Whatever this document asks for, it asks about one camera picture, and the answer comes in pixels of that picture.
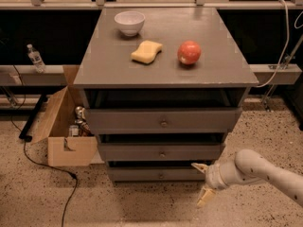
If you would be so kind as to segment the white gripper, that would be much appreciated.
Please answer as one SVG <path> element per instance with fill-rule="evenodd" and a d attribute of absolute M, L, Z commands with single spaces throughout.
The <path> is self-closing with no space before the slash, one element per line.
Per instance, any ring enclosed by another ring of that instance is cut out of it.
<path fill-rule="evenodd" d="M 232 184 L 239 183 L 241 179 L 233 161 L 222 164 L 216 163 L 211 166 L 199 163 L 192 163 L 191 165 L 198 171 L 205 173 L 205 182 L 213 188 L 211 189 L 207 186 L 202 187 L 197 200 L 197 206 L 199 208 L 204 207 L 216 196 L 215 190 L 224 190 Z"/>

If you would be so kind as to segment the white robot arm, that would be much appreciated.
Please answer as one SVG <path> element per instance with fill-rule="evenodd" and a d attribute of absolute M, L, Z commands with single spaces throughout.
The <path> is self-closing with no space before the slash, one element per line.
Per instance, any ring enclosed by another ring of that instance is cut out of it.
<path fill-rule="evenodd" d="M 233 160 L 225 163 L 210 166 L 198 163 L 191 165 L 205 175 L 205 184 L 197 200 L 198 207 L 205 206 L 217 191 L 225 190 L 231 185 L 263 182 L 269 183 L 303 206 L 303 176 L 271 164 L 251 149 L 238 151 Z"/>

